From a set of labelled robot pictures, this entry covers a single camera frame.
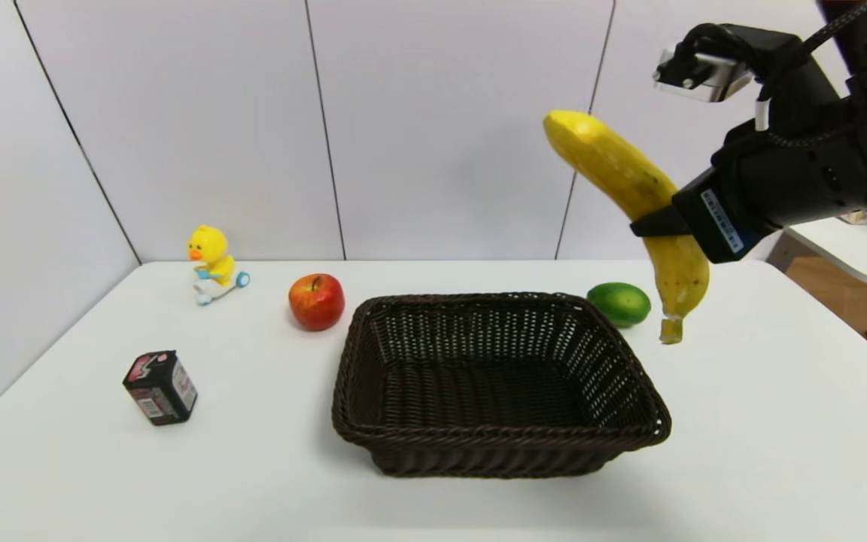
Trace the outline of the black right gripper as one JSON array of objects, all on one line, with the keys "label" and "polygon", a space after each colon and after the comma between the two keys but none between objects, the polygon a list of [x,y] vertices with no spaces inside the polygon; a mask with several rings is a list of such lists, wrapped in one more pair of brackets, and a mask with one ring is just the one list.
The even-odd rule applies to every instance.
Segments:
[{"label": "black right gripper", "polygon": [[856,143],[843,135],[814,147],[777,145],[736,129],[711,166],[672,199],[630,223],[640,238],[692,236],[715,263],[740,260],[774,231],[832,218],[856,196]]}]

